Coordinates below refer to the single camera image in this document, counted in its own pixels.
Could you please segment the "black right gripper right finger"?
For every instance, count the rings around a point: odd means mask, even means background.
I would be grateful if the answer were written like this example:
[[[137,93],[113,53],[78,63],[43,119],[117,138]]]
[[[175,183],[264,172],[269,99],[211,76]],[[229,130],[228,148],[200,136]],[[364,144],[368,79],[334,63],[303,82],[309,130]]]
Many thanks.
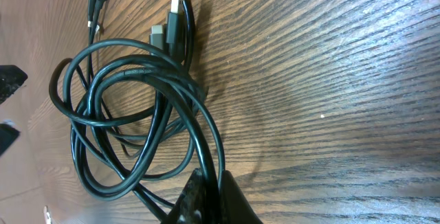
[[[221,223],[263,224],[228,170],[222,172],[220,185]]]

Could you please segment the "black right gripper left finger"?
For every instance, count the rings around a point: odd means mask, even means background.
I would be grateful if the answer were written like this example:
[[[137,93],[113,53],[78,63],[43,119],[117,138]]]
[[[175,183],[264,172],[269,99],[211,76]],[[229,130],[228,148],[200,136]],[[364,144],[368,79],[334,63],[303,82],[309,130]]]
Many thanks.
[[[161,224],[212,224],[212,210],[202,172],[193,170],[177,202]]]

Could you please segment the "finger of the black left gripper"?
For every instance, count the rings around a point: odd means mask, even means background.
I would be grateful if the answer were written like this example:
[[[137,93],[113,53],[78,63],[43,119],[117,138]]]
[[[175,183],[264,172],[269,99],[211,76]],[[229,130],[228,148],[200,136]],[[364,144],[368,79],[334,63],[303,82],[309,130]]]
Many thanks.
[[[28,75],[16,65],[2,65],[0,74],[0,103],[2,104],[23,85],[23,83],[28,79]]]
[[[4,154],[4,152],[11,147],[11,145],[18,139],[20,136],[20,131],[16,129],[16,127],[11,122],[3,122],[1,123],[0,128],[0,155]]]

